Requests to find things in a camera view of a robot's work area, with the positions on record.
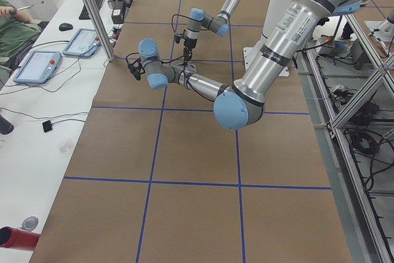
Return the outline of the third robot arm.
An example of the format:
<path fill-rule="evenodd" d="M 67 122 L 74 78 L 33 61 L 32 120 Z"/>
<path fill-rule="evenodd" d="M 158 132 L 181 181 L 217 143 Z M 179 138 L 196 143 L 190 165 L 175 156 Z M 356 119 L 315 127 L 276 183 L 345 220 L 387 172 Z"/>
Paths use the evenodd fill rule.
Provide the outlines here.
<path fill-rule="evenodd" d="M 384 21 L 382 21 L 377 27 L 380 34 L 387 36 L 393 35 L 393 24 L 394 24 L 394 10 L 392 10 Z"/>

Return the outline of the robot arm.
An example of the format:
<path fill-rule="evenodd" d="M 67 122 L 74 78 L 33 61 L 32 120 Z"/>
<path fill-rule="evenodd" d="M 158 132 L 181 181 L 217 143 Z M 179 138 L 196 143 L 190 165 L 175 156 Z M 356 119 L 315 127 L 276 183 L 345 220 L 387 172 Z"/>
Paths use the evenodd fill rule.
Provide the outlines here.
<path fill-rule="evenodd" d="M 240 0 L 225 0 L 216 16 L 211 16 L 203 9 L 192 8 L 188 18 L 187 29 L 178 35 L 183 39 L 183 62 L 192 58 L 192 50 L 196 47 L 199 32 L 205 28 L 219 36 L 225 36 L 230 27 L 230 18 Z"/>
<path fill-rule="evenodd" d="M 176 83 L 214 104 L 214 116 L 224 128 L 238 130 L 263 115 L 265 94 L 295 53 L 325 17 L 346 15 L 360 8 L 361 0 L 290 0 L 287 9 L 261 45 L 242 78 L 222 84 L 203 77 L 186 63 L 167 66 L 150 38 L 139 43 L 138 70 L 147 75 L 151 88 Z"/>

